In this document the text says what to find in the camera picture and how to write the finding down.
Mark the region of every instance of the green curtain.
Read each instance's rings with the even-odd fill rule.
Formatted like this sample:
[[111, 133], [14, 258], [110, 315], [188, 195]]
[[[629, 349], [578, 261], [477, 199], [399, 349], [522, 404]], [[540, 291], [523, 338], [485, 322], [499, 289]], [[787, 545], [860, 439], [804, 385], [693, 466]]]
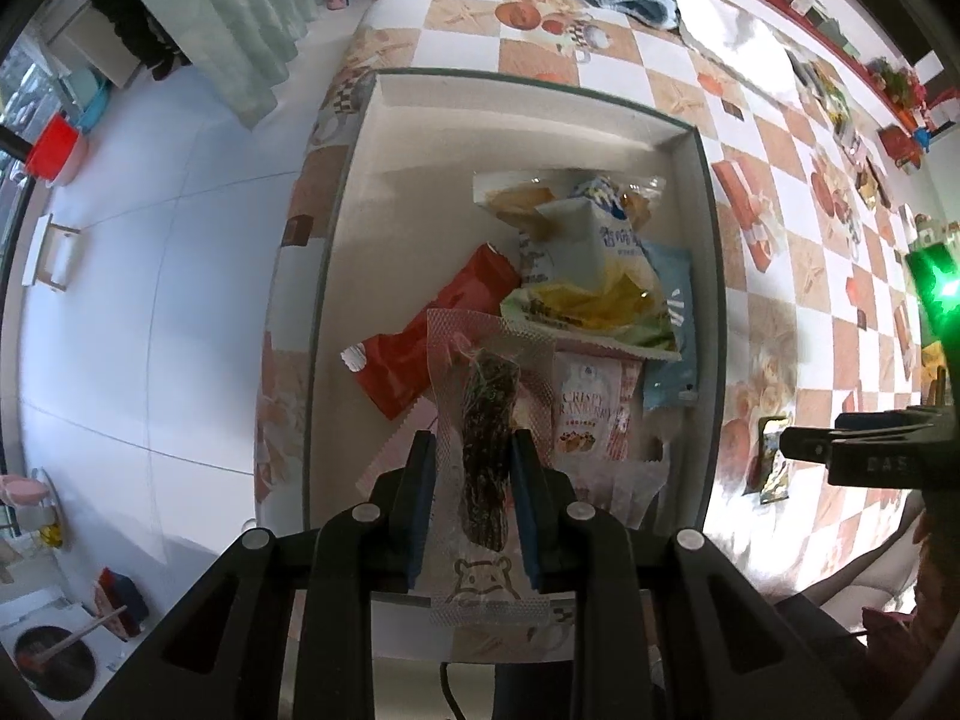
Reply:
[[323, 0], [142, 0], [246, 127], [266, 116]]

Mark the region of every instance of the floor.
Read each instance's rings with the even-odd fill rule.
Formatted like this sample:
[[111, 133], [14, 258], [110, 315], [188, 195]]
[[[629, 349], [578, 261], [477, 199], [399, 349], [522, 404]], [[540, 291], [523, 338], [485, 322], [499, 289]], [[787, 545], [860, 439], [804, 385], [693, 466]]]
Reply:
[[165, 613], [253, 517], [253, 409], [277, 246], [325, 88], [370, 0], [323, 9], [248, 131], [195, 68], [141, 73], [48, 210], [69, 286], [26, 290], [26, 464], [49, 474], [79, 600], [103, 565]]

